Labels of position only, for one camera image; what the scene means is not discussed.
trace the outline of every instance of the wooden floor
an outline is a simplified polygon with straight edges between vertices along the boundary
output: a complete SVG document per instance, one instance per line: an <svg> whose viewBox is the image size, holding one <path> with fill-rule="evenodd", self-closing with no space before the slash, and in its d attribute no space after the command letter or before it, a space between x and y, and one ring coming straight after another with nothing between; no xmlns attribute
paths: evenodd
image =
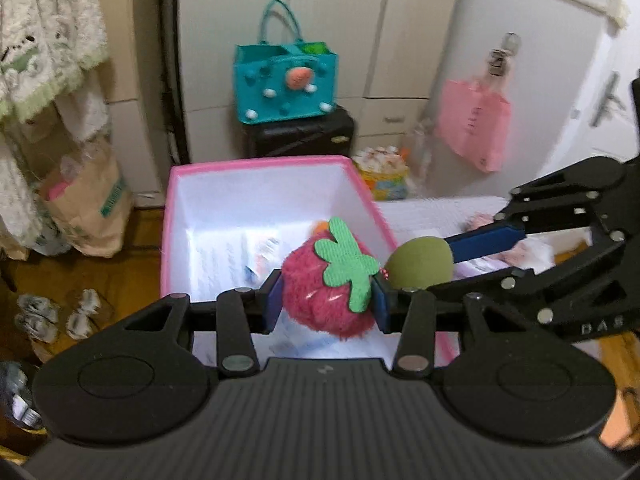
<svg viewBox="0 0 640 480"><path fill-rule="evenodd" d="M119 320L160 297L161 209L136 210L127 227L123 250L113 258L90 258L75 250L47 258L32 253L26 262L11 262L9 272L17 294L0 285L0 359L22 359L37 364L30 342L14 327L18 294L45 296L69 310L68 298L75 291L94 288L114 307ZM46 351L56 354L74 344L64 333ZM26 454L40 438L9 425L0 416L0 446Z"/></svg>

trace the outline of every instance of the white wall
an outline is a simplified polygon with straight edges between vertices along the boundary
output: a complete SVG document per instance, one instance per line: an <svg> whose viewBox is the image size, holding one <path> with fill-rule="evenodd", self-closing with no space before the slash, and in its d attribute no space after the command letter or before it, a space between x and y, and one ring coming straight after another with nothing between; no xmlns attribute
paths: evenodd
<svg viewBox="0 0 640 480"><path fill-rule="evenodd" d="M522 46L506 90L513 117L501 172L482 174L438 143L430 193L503 196L534 179L558 143L606 27L606 18L568 0L458 0L427 113L437 116L446 80L480 75L489 51L516 32Z"/></svg>

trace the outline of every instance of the black suitcase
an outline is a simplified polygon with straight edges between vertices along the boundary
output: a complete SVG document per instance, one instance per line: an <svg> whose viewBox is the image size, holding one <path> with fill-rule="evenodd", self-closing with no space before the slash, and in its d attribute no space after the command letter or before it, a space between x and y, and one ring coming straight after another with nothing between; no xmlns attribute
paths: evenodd
<svg viewBox="0 0 640 480"><path fill-rule="evenodd" d="M243 124L244 156L351 155L355 121L342 107L325 116Z"/></svg>

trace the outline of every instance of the green label on paper bag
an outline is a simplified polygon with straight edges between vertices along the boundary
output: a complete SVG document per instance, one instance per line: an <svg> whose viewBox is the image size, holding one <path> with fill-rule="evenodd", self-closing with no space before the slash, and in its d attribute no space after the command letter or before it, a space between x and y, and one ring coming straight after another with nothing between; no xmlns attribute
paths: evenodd
<svg viewBox="0 0 640 480"><path fill-rule="evenodd" d="M102 208L100 208L100 214L102 215L102 218L107 218L107 216L111 214L111 211L113 211L113 207L118 203L118 200L120 200L122 192L126 187L127 184L124 182L123 177L120 177L118 181L113 184L107 200L104 201L104 205L102 206Z"/></svg>

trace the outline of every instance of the teal bag handle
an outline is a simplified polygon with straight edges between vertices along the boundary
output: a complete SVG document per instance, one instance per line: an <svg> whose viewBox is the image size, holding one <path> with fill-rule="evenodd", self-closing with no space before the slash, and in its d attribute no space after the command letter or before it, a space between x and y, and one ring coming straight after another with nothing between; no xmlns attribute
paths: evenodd
<svg viewBox="0 0 640 480"><path fill-rule="evenodd" d="M260 22L260 35L258 36L258 43L267 44L267 20L269 19L269 13L271 12L271 7L275 4L280 4L284 7L289 15L289 19L291 23L293 23L294 34L296 35L296 43L303 43L302 34L300 33L300 25L298 24L298 20L293 14L292 10L289 9L289 6L283 2L282 0L271 0L264 9L264 14L262 15L262 21Z"/></svg>

